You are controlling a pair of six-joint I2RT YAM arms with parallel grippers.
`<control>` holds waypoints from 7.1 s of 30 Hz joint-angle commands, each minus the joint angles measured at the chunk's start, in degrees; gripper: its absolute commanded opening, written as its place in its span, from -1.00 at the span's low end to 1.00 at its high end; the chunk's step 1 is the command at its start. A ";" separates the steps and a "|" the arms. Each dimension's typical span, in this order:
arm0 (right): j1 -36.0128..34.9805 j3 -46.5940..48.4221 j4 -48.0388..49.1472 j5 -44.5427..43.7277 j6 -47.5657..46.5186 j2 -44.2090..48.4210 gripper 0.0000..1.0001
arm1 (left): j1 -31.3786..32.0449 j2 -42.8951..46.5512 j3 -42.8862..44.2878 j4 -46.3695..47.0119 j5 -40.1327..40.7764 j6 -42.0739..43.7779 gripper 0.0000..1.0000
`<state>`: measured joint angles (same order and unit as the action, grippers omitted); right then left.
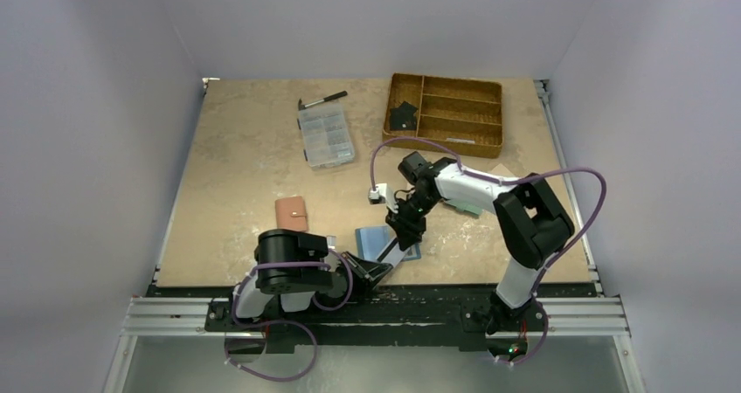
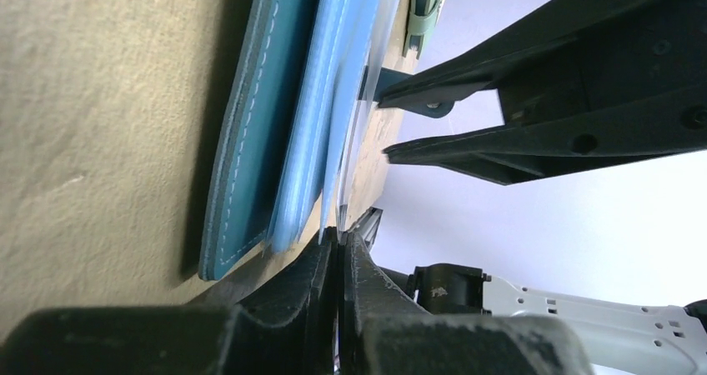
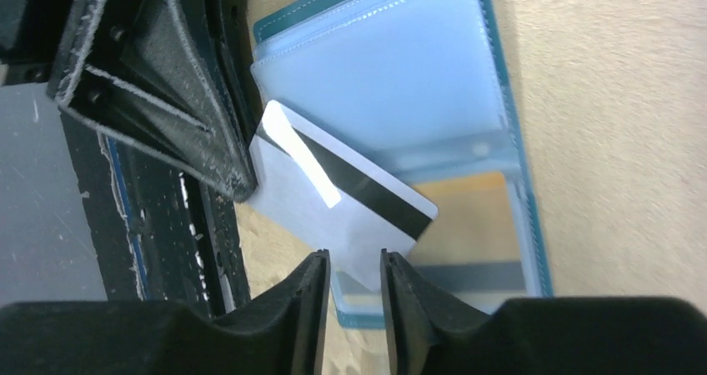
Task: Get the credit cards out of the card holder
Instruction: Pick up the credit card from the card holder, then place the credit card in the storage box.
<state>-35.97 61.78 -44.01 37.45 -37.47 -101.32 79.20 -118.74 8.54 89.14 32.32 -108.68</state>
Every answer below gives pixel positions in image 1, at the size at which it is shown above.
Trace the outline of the blue leather card holder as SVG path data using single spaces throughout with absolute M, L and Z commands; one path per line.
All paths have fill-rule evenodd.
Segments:
M 361 259 L 377 262 L 377 255 L 390 240 L 396 237 L 396 234 L 390 227 L 384 225 L 358 228 L 355 230 L 355 236 L 357 242 L 357 256 Z M 421 259 L 419 244 L 410 247 L 410 250 L 403 261 L 417 259 Z

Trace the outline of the grey striped card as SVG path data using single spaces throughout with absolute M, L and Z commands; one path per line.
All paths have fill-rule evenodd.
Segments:
M 461 139 L 461 138 L 453 138 L 453 137 L 447 137 L 445 139 L 445 141 L 459 143 L 459 144 L 469 144 L 469 145 L 475 145 L 476 144 L 476 142 L 474 140 Z

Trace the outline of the black VIP credit card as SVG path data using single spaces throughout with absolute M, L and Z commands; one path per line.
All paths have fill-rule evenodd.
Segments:
M 391 131 L 410 130 L 414 127 L 415 114 L 401 109 L 392 109 L 389 116 Z

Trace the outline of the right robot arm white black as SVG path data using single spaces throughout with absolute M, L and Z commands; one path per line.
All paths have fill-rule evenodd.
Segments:
M 574 224 L 550 185 L 535 174 L 506 181 L 466 168 L 450 157 L 427 161 L 413 152 L 398 165 L 410 189 L 391 190 L 374 183 L 370 203 L 385 203 L 385 222 L 395 233 L 393 248 L 405 252 L 421 242 L 426 216 L 442 201 L 458 201 L 493 213 L 510 255 L 489 309 L 475 317 L 488 333 L 519 323 L 534 303 L 549 259 L 575 233 Z

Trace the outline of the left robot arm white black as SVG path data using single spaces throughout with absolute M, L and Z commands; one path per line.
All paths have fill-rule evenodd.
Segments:
M 256 265 L 232 294 L 232 317 L 240 322 L 272 320 L 311 307 L 335 311 L 367 295 L 406 251 L 397 239 L 374 258 L 335 250 L 335 238 L 276 229 L 259 235 Z

